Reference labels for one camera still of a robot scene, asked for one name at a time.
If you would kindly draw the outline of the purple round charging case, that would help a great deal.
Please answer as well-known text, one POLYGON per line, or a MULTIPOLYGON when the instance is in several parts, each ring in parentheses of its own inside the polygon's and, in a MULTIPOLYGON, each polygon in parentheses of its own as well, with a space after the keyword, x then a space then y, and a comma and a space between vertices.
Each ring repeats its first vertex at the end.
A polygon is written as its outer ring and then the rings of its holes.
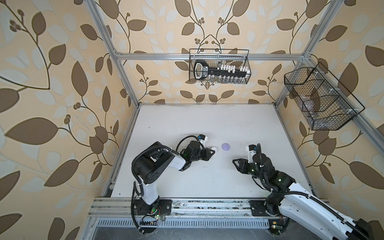
POLYGON ((228 143, 223 143, 223 144, 222 144, 222 149, 223 149, 224 151, 228 151, 230 148, 231 148, 231 147, 230 147, 230 145, 229 145, 228 143))

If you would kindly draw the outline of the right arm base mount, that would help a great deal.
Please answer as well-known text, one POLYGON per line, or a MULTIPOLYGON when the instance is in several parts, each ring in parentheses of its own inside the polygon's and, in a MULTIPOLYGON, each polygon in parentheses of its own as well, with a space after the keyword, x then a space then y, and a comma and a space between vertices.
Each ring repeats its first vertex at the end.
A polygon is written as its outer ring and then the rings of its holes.
POLYGON ((278 205, 266 200, 250 200, 253 217, 281 217, 278 205))

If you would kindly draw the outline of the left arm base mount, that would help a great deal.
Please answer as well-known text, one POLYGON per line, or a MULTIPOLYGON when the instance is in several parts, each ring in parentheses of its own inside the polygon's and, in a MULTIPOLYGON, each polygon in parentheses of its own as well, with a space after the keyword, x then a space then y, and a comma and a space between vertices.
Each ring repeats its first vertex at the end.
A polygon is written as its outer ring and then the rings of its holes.
POLYGON ((170 199, 157 199, 151 205, 148 205, 142 199, 134 200, 132 203, 132 208, 134 210, 134 214, 139 216, 144 215, 160 215, 160 216, 168 216, 172 211, 172 203, 173 201, 170 199))

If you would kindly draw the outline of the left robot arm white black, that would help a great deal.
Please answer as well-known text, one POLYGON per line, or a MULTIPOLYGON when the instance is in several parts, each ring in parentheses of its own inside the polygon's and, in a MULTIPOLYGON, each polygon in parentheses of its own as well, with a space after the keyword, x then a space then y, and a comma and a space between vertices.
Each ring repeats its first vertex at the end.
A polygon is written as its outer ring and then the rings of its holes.
POLYGON ((176 149, 155 142, 132 161, 132 174, 135 178, 133 195, 137 195, 145 207, 150 210, 157 208, 160 196, 157 192, 156 181, 168 168, 180 172, 187 170, 192 163, 209 161, 216 153, 217 148, 205 146, 208 137, 205 135, 184 137, 176 149))

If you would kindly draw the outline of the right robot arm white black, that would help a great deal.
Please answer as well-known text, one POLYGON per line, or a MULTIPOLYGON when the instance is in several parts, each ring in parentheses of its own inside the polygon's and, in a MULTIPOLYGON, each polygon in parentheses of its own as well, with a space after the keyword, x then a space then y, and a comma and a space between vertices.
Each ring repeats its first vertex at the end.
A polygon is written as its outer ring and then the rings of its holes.
POLYGON ((278 171, 260 144, 247 147, 247 159, 232 163, 238 172, 250 175, 269 192, 262 210, 269 216, 281 214, 297 222, 322 240, 373 240, 372 226, 363 219, 354 220, 308 192, 294 178, 278 171))

